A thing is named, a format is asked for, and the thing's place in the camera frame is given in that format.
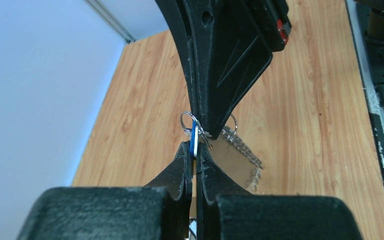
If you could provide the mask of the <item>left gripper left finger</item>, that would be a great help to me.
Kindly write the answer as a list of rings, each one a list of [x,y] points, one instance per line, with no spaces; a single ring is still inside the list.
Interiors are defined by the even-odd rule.
[[[33,204],[19,240],[183,240],[192,201],[190,143],[144,186],[54,187]]]

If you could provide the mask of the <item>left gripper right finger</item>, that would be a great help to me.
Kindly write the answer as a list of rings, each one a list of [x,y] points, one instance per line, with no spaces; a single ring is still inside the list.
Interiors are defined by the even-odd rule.
[[[200,240],[362,239],[352,212],[336,197],[252,194],[216,165],[203,143],[196,164]]]

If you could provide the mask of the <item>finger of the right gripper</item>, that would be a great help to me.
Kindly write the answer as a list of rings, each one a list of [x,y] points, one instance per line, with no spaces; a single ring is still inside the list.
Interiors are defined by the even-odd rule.
[[[190,108],[217,139],[230,114],[271,63],[273,53],[258,16],[264,0],[186,1],[191,34],[185,73]],[[256,7],[257,15],[252,8]]]
[[[186,80],[191,113],[201,121],[195,43],[186,4],[183,0],[156,0],[155,2],[167,22],[178,52]]]

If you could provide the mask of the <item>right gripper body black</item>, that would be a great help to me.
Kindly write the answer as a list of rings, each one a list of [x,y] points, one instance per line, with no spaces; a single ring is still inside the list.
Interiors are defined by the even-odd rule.
[[[246,4],[270,50],[283,51],[292,28],[286,0],[247,0]]]

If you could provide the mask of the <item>clear keyring holder with rings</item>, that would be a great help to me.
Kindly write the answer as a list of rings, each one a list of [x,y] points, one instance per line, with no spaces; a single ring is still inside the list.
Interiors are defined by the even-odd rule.
[[[212,160],[235,183],[251,193],[256,193],[261,180],[263,163],[239,137],[237,120],[233,115],[230,117],[234,127],[225,125],[215,140],[210,139],[210,133],[203,130],[200,122],[191,112],[184,111],[179,118],[183,132],[190,140],[193,121],[197,121],[198,144],[208,147]]]

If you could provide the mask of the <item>blue key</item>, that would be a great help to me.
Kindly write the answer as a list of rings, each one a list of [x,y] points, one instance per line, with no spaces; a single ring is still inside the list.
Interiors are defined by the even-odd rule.
[[[189,152],[194,159],[198,155],[198,141],[199,141],[199,126],[198,122],[194,120],[192,122],[192,128],[190,130],[190,145]]]

